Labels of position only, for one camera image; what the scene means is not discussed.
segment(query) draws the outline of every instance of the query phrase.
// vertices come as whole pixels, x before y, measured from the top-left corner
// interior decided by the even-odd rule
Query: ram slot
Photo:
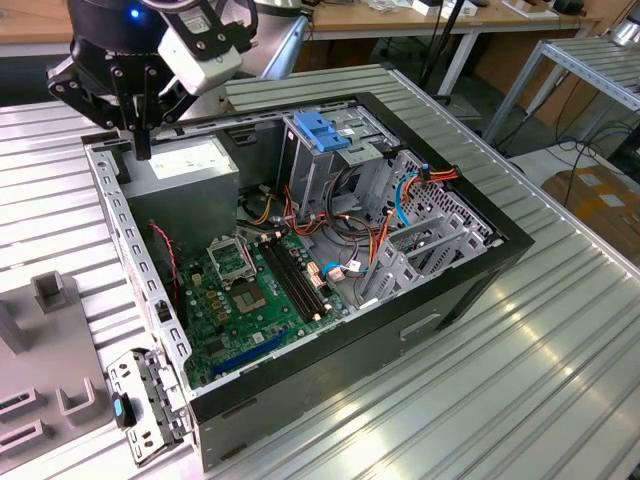
[[[276,280],[305,322],[313,321],[314,317],[317,318],[316,315],[323,315],[322,302],[289,252],[278,242],[263,244],[260,246],[260,251]]]

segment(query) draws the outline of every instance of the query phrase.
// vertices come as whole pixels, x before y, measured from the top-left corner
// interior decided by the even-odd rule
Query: red cable
[[[176,257],[173,254],[173,246],[171,245],[173,242],[158,225],[150,223],[149,226],[160,234],[164,243],[167,245],[167,250],[169,250],[169,256],[171,257],[171,273],[173,275],[173,288],[176,296],[176,308],[178,308],[178,268],[176,267]]]

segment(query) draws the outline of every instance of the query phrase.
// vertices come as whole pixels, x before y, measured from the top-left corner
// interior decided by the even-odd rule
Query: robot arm
[[[136,158],[148,159],[149,132],[231,78],[240,54],[255,46],[255,1],[245,2],[247,26],[221,21],[226,3],[69,0],[71,56],[47,72],[47,87],[92,122],[130,137]]]

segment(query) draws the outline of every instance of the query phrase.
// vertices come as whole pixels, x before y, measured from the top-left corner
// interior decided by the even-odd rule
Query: blue drive bay latch
[[[351,145],[351,140],[340,135],[330,121],[318,112],[300,112],[293,115],[296,125],[321,152],[331,152]]]

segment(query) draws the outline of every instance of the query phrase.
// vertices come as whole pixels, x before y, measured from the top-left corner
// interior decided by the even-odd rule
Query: blue tab
[[[318,112],[295,113],[293,119],[321,152],[331,152],[351,145],[351,140],[336,132],[331,122]]]
[[[113,402],[113,410],[115,411],[116,417],[122,415],[122,401],[119,398]]]

